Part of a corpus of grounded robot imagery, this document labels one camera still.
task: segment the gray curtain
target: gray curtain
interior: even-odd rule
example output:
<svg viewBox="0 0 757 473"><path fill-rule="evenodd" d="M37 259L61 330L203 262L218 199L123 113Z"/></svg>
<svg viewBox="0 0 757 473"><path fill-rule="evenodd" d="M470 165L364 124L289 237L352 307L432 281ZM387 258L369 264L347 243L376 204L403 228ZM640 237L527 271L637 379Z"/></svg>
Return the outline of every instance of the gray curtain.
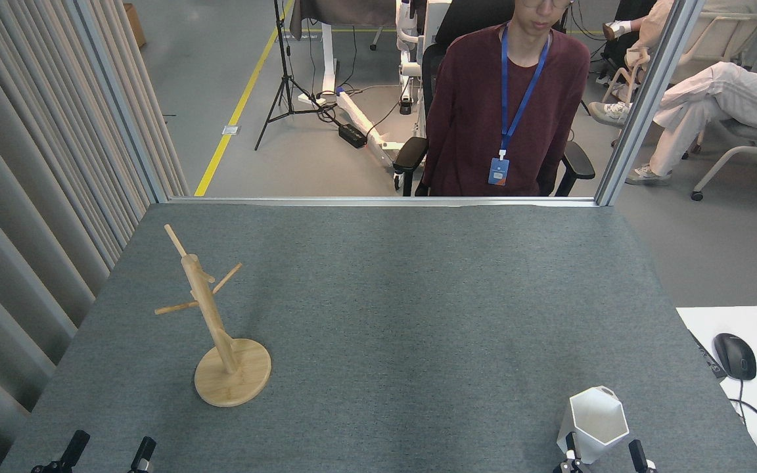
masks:
<svg viewBox="0 0 757 473"><path fill-rule="evenodd" d="M149 204L188 193L123 4L0 0L0 461Z"/></svg>

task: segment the black adapter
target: black adapter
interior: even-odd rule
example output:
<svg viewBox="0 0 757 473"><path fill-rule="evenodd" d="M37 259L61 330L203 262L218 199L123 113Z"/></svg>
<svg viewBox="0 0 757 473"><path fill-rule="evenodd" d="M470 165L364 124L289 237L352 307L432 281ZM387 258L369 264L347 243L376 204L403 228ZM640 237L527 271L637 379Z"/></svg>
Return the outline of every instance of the black adapter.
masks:
<svg viewBox="0 0 757 473"><path fill-rule="evenodd" d="M367 137L364 137L364 134L360 129L349 123L346 125L339 125L337 127L337 135L356 148L363 147L367 144Z"/></svg>

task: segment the white pants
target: white pants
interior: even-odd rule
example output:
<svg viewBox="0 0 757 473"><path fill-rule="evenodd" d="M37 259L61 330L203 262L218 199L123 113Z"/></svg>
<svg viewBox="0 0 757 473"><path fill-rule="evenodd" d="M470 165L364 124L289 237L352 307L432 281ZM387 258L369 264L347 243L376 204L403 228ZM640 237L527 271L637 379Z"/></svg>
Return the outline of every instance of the white pants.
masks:
<svg viewBox="0 0 757 473"><path fill-rule="evenodd" d="M707 123L730 118L757 128L756 73L719 62L671 87L654 117L664 131L650 158L650 170L667 175Z"/></svg>

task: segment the computer mouse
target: computer mouse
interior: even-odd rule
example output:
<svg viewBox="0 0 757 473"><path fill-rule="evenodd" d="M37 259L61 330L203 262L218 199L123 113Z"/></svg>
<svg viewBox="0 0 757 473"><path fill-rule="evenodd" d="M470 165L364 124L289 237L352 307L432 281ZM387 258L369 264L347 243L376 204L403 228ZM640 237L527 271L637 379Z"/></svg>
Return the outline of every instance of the computer mouse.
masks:
<svg viewBox="0 0 757 473"><path fill-rule="evenodd" d="M749 381L755 377L755 355L740 336L719 333L714 338L714 351L730 378Z"/></svg>

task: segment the id badge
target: id badge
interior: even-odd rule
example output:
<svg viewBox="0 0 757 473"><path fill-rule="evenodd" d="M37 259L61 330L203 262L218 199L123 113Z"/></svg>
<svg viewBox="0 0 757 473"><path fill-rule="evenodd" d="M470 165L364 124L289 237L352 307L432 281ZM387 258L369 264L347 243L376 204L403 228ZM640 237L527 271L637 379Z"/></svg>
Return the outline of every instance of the id badge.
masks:
<svg viewBox="0 0 757 473"><path fill-rule="evenodd" d="M492 158L490 165L491 185L503 186L507 184L507 170L510 168L510 161L507 159Z"/></svg>

